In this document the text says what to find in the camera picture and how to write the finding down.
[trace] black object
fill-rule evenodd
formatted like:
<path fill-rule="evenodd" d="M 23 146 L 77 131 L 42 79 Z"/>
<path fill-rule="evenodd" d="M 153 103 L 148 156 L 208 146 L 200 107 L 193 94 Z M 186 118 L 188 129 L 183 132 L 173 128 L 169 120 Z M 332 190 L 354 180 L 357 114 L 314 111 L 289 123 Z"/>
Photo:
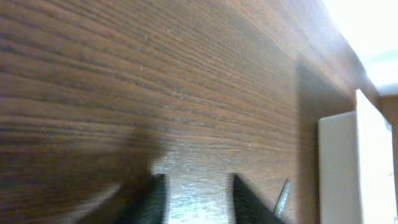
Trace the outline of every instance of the black object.
<path fill-rule="evenodd" d="M 161 224 L 166 199 L 166 179 L 162 174 L 151 180 L 147 192 L 138 201 L 130 203 L 115 223 Z"/>
<path fill-rule="evenodd" d="M 283 224 L 253 193 L 238 175 L 234 175 L 233 200 L 236 224 Z"/>

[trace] blurry black object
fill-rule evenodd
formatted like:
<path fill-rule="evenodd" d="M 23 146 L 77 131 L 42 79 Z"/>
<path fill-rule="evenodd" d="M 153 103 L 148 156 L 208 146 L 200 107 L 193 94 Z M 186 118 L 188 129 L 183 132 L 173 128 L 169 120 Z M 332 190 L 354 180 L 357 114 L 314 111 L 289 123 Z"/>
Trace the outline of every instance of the blurry black object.
<path fill-rule="evenodd" d="M 283 224 L 236 174 L 233 200 L 237 224 Z"/>
<path fill-rule="evenodd" d="M 166 199 L 166 179 L 162 174 L 151 180 L 147 192 L 138 201 L 127 205 L 115 223 L 161 224 L 163 223 Z"/>

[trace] white surface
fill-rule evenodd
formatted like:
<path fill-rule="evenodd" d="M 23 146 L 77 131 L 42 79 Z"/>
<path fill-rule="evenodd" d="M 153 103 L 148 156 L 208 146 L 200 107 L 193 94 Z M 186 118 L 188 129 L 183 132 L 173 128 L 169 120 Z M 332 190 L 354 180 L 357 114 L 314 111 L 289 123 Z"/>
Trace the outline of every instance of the white surface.
<path fill-rule="evenodd" d="M 361 223 L 355 112 L 319 120 L 320 210 L 323 224 Z"/>
<path fill-rule="evenodd" d="M 359 90 L 356 101 L 318 123 L 321 221 L 395 223 L 391 125 Z"/>
<path fill-rule="evenodd" d="M 398 95 L 398 1 L 323 0 L 381 95 Z"/>

